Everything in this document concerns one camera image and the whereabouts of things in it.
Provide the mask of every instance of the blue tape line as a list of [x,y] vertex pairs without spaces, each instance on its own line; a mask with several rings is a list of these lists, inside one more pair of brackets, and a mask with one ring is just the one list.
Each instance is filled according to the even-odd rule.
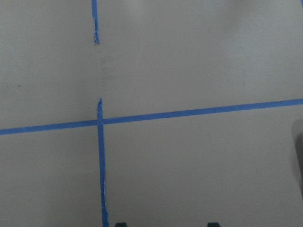
[[1,129],[0,135],[18,134],[18,133],[35,132],[35,131],[72,129],[72,128],[89,127],[96,125],[97,125],[97,120],[83,121],[83,122],[69,122],[69,123],[60,123],[60,124],[47,124],[47,125],[13,128],[13,129]]
[[95,43],[99,43],[99,27],[98,27],[98,7],[97,7],[97,0],[91,0],[91,9],[92,9],[92,15],[95,23]]
[[98,126],[98,144],[99,144],[102,226],[103,227],[108,227],[108,213],[107,213],[107,210],[106,210],[106,202],[105,202],[105,199],[106,199],[106,193],[105,193],[105,147],[104,147],[102,99],[100,99],[100,101],[98,103],[97,126]]
[[125,122],[137,122],[137,121],[147,121],[163,118],[172,118],[172,117],[184,117],[184,116],[193,116],[193,115],[203,115],[203,114],[216,114],[223,112],[232,112],[232,111],[243,111],[243,110],[254,110],[254,109],[265,109],[265,108],[274,108],[290,105],[303,105],[303,99],[294,99],[280,102],[267,102],[267,103],[255,103],[255,104],[243,104],[243,105],[230,105],[222,107],[212,107],[205,109],[195,109],[195,110],[184,110],[184,111],[175,111],[175,112],[166,112],[166,113],[152,113],[144,115],[135,115],[128,117],[116,117],[116,118],[107,118],[103,120],[104,124],[117,124]]
[[[232,112],[232,111],[265,109],[265,108],[274,108],[274,107],[283,107],[283,106],[292,106],[292,105],[303,105],[303,99],[286,100],[280,102],[231,105],[231,106],[223,106],[223,107],[184,110],[184,111],[156,113],[156,114],[152,113],[152,114],[135,115],[128,117],[107,118],[107,119],[103,119],[103,124],[105,125],[105,124],[146,121],[146,120],[155,120],[155,119],[172,118],[172,117],[183,117],[183,116],[214,114],[214,113],[216,114],[216,113],[224,113],[224,112]],[[38,125],[38,126],[29,126],[29,127],[21,127],[21,128],[13,128],[13,129],[0,129],[0,136],[26,133],[26,132],[35,132],[35,131],[81,128],[81,127],[89,127],[89,126],[97,126],[97,120]]]

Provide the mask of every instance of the gray floor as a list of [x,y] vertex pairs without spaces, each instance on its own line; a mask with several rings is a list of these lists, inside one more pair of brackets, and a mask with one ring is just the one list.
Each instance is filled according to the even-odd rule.
[[[299,0],[0,0],[0,128],[303,98]],[[302,107],[105,127],[111,226],[302,226]],[[100,226],[95,127],[0,137],[0,226]]]

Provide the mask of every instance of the black foot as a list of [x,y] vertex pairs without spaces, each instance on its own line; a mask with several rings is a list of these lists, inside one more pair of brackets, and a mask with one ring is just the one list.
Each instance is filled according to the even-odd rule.
[[217,223],[217,222],[213,222],[213,223],[209,222],[209,223],[207,224],[207,227],[220,227],[220,225],[219,225],[219,223]]
[[115,227],[127,227],[127,224],[125,222],[123,222],[123,223],[116,223]]

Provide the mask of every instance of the horizontal tape strip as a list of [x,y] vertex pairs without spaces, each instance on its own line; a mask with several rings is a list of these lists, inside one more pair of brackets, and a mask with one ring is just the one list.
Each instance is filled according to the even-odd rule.
[[[212,107],[212,108],[195,109],[195,110],[183,110],[183,111],[166,112],[166,113],[134,115],[128,117],[107,118],[107,119],[103,119],[103,124],[147,121],[147,120],[156,120],[163,118],[184,117],[184,116],[194,116],[194,115],[214,114],[214,113],[216,114],[216,113],[233,112],[233,111],[284,107],[284,106],[292,106],[292,105],[303,105],[303,99],[286,100],[279,102],[243,104],[243,105],[230,105],[230,106]],[[0,130],[0,135],[18,134],[18,133],[35,132],[35,131],[72,129],[72,128],[81,128],[81,127],[89,127],[96,125],[97,125],[97,120],[38,125],[38,126],[29,126],[29,127],[21,127],[21,128],[2,129]]]
[[135,115],[128,117],[108,118],[108,119],[104,119],[103,121],[104,124],[117,124],[117,123],[147,121],[147,120],[172,118],[172,117],[184,117],[184,116],[214,114],[214,113],[216,114],[216,113],[224,113],[224,112],[243,111],[243,110],[265,109],[265,108],[282,107],[282,106],[290,106],[290,105],[303,105],[303,99],[294,99],[294,100],[287,100],[280,102],[230,105],[230,106],[222,106],[222,107],[212,107],[212,108],[184,110],[184,111],[156,113],[156,114],[152,113],[152,114]]

